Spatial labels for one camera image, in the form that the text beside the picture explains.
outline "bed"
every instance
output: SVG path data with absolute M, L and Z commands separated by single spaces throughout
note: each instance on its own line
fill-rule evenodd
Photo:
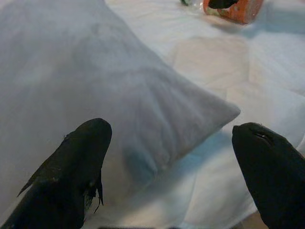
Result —
M 247 26 L 194 13 L 178 0 L 106 3 L 164 62 L 241 113 L 146 189 L 100 208 L 83 228 L 231 228 L 256 211 L 234 156 L 232 127 L 261 123 L 305 154 L 305 2 L 265 1 Z

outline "mattress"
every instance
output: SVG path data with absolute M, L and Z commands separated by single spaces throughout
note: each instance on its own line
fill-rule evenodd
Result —
M 247 26 L 198 14 L 178 0 L 106 2 L 176 71 L 242 112 L 146 190 L 102 208 L 83 228 L 229 229 L 256 211 L 234 156 L 234 125 L 261 123 L 305 154 L 305 1 L 265 1 Z

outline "pillow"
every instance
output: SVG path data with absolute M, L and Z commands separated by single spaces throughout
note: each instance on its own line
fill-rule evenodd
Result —
M 15 0 L 0 22 L 2 211 L 86 120 L 112 126 L 102 183 L 113 205 L 240 113 L 179 76 L 101 0 Z

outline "orange bottle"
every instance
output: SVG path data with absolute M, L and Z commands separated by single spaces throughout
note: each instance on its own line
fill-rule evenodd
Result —
M 264 0 L 239 0 L 227 9 L 212 9 L 209 2 L 203 0 L 203 10 L 207 15 L 216 15 L 231 21 L 248 24 L 255 20 Z

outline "white pillow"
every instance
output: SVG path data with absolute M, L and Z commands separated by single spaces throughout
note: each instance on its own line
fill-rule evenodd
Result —
M 101 0 L 5 5 L 0 82 L 0 212 L 89 119 L 112 125 L 102 183 L 113 205 L 240 113 L 164 64 Z

